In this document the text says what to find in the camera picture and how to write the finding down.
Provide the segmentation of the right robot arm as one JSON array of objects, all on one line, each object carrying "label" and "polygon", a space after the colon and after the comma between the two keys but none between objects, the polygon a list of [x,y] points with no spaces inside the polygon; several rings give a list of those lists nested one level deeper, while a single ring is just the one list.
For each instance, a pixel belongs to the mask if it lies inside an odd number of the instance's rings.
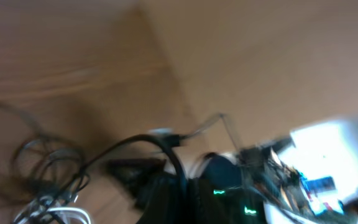
[{"label": "right robot arm", "polygon": [[106,171],[143,212],[139,223],[268,223],[268,203],[295,223],[267,173],[268,166],[276,164],[275,151],[254,147],[241,155],[245,160],[234,163],[221,154],[207,153],[201,173],[186,180],[185,196],[179,178],[164,171],[165,160],[111,160]]}]

